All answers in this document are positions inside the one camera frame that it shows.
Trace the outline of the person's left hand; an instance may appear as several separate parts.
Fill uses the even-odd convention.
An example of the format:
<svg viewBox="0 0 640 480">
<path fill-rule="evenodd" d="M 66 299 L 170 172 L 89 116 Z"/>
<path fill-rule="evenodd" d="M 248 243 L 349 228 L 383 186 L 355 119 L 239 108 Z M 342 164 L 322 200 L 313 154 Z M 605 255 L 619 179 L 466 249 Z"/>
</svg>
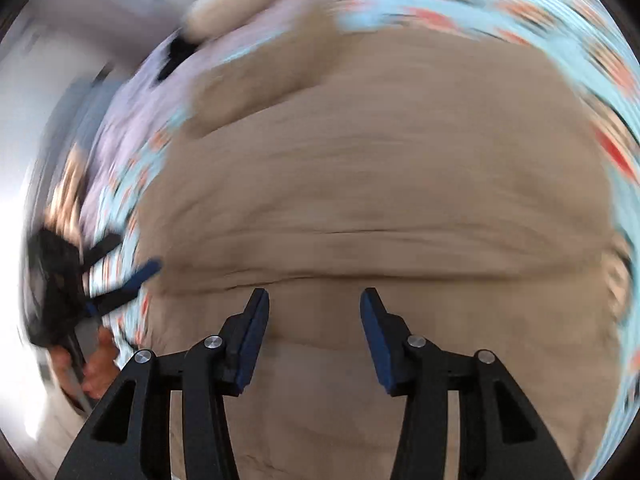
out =
<svg viewBox="0 0 640 480">
<path fill-rule="evenodd" d="M 79 403 L 79 391 L 93 400 L 102 398 L 119 374 L 119 368 L 115 364 L 118 355 L 112 332 L 101 326 L 96 333 L 96 348 L 86 359 L 82 372 L 84 380 L 78 384 L 75 382 L 70 354 L 62 347 L 49 349 L 52 372 L 58 385 L 76 403 Z"/>
</svg>

